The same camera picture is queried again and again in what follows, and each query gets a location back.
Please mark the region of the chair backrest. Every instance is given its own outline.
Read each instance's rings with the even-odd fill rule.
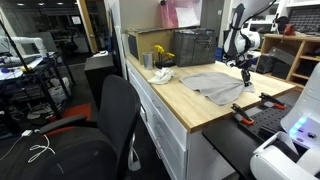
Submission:
[[[118,157],[118,179],[128,167],[129,144],[140,117],[140,98],[125,79],[110,75],[102,87],[98,128],[111,141]]]

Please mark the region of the ceiling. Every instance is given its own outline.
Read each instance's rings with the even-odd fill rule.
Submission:
[[[77,6],[75,2],[76,0],[0,0],[0,5],[2,8],[14,9],[67,8]]]

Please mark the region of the black breadboard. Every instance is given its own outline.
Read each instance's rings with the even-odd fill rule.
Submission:
[[[276,107],[270,107],[268,109],[265,109],[253,116],[251,116],[251,119],[253,119],[255,122],[253,125],[248,126],[244,124],[243,122],[239,123],[240,127],[243,127],[247,132],[255,136],[257,139],[264,142],[268,138],[270,138],[269,135],[262,134],[260,131],[261,126],[268,127],[270,129],[273,129],[274,131],[282,131],[280,121],[281,119],[286,116],[289,111],[292,109],[292,106],[286,105],[286,109],[281,110]]]

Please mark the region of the chair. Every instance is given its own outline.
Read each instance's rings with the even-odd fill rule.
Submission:
[[[77,115],[39,130],[46,134],[66,126],[97,127],[106,140],[94,139],[57,152],[45,160],[36,179],[124,179],[140,106],[139,96],[128,81],[113,75],[106,77],[96,123]]]

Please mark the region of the office chair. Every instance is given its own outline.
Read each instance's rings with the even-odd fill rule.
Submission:
[[[45,160],[36,179],[124,179],[140,106],[139,96],[128,81],[114,75],[106,77],[97,122],[86,121],[85,115],[77,115],[39,130],[46,134],[66,126],[97,127],[106,139],[87,141],[56,152]]]

